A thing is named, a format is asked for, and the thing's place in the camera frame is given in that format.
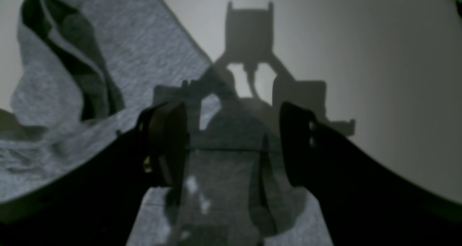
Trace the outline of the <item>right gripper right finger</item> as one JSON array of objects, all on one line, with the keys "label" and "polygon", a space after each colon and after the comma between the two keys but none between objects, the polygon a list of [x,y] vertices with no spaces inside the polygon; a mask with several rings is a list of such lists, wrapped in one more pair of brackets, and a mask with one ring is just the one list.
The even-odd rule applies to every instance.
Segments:
[{"label": "right gripper right finger", "polygon": [[335,246],[460,246],[461,205],[403,179],[290,102],[279,111],[289,182],[318,200]]}]

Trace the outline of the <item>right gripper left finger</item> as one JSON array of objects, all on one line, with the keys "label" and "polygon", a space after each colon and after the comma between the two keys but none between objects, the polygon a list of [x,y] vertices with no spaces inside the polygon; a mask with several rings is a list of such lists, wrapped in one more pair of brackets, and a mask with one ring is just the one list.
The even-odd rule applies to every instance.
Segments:
[{"label": "right gripper left finger", "polygon": [[1,245],[124,246],[149,188],[171,188],[180,203],[188,143],[183,102],[145,109],[76,170],[1,203]]}]

